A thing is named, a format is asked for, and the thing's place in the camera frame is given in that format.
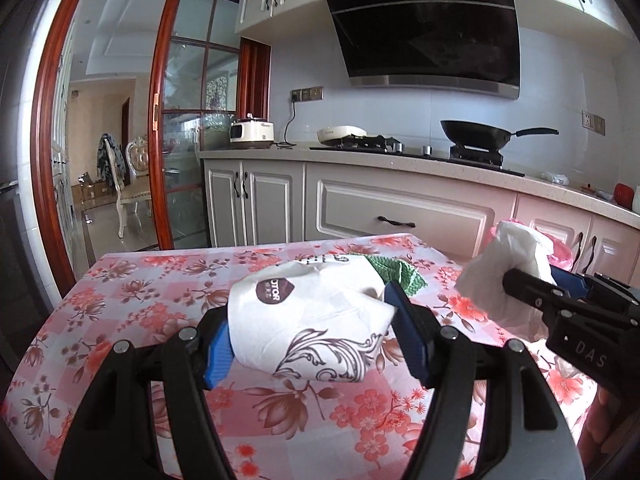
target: pan handle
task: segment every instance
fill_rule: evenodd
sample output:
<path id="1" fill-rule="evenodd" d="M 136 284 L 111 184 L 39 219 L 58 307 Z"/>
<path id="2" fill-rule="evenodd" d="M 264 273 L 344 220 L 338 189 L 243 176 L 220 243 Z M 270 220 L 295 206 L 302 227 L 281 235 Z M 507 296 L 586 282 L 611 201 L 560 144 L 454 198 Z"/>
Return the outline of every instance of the pan handle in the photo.
<path id="1" fill-rule="evenodd" d="M 523 135 L 560 135 L 560 132 L 552 128 L 527 128 L 526 130 L 518 130 L 513 135 L 516 137 Z"/>

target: blue gripper pad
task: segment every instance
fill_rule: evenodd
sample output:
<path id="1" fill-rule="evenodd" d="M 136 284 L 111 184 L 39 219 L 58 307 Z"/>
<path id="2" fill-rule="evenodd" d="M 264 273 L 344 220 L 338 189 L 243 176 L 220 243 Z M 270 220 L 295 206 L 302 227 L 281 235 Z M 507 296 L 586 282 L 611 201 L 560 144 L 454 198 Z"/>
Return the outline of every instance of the blue gripper pad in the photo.
<path id="1" fill-rule="evenodd" d="M 229 323 L 225 321 L 220 325 L 215 338 L 209 345 L 207 358 L 207 368 L 204 371 L 204 381 L 209 388 L 226 378 L 234 361 L 234 351 L 231 348 L 231 338 L 229 337 Z"/>
<path id="2" fill-rule="evenodd" d="M 427 345 L 420 337 L 414 320 L 407 311 L 407 305 L 411 305 L 407 296 L 399 286 L 394 287 L 393 283 L 387 283 L 384 293 L 385 303 L 391 304 L 397 309 L 391 326 L 398 338 L 398 344 L 406 366 L 409 368 L 409 373 L 422 384 L 428 384 L 430 374 Z"/>
<path id="3" fill-rule="evenodd" d="M 564 288 L 564 290 L 569 293 L 569 297 L 573 300 L 586 298 L 589 293 L 589 289 L 584 284 L 583 278 L 577 274 L 560 269 L 559 267 L 551 266 L 551 277 L 554 279 L 557 286 Z"/>

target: black cable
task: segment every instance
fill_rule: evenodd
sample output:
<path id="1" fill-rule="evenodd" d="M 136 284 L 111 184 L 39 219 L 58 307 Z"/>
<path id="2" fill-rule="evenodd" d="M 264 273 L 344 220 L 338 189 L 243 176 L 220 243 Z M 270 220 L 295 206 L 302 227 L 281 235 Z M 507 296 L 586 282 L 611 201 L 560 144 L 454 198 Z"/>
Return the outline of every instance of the black cable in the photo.
<path id="1" fill-rule="evenodd" d="M 282 142 L 276 142 L 276 146 L 279 148 L 292 148 L 293 146 L 295 146 L 294 143 L 287 142 L 287 128 L 293 122 L 293 119 L 296 118 L 296 102 L 292 100 L 291 104 L 293 105 L 293 117 L 289 119 L 289 122 L 284 127 L 284 140 Z"/>

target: floral tablecloth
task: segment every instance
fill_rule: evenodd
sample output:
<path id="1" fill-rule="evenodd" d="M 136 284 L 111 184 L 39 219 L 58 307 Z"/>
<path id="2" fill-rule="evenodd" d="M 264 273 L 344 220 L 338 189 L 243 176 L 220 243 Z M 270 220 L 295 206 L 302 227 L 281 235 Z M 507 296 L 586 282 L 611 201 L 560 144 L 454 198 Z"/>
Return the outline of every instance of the floral tablecloth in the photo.
<path id="1" fill-rule="evenodd" d="M 51 314 L 9 387 L 2 418 L 27 455 L 52 478 L 66 432 L 100 363 L 118 339 L 136 346 L 167 340 L 226 303 L 247 274 L 318 254 L 380 254 L 417 267 L 428 286 L 412 301 L 471 339 L 502 345 L 509 333 L 454 290 L 461 267 L 412 235 L 274 246 L 107 254 Z M 565 377 L 543 344 L 528 345 L 577 440 L 596 384 Z M 486 384 L 476 383 L 458 470 L 473 470 Z M 180 477 L 161 384 L 152 385 L 164 470 Z M 431 392 L 409 375 L 398 342 L 386 334 L 362 383 L 278 379 L 238 363 L 207 403 L 238 478 L 398 479 L 415 447 Z"/>

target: white tissue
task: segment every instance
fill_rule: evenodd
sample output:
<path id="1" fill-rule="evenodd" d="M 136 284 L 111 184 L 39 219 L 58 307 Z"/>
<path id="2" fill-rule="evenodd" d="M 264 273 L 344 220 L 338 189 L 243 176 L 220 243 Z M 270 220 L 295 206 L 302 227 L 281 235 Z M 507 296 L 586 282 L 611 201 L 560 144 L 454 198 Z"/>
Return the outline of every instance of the white tissue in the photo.
<path id="1" fill-rule="evenodd" d="M 295 379 L 361 381 L 393 319 L 364 256 L 316 256 L 231 287 L 228 322 L 240 364 Z"/>
<path id="2" fill-rule="evenodd" d="M 555 285 L 547 259 L 553 250 L 553 242 L 535 229 L 500 222 L 494 240 L 460 274 L 456 290 L 514 336 L 529 342 L 547 338 L 542 312 L 508 296 L 502 277 L 507 270 L 520 269 Z"/>

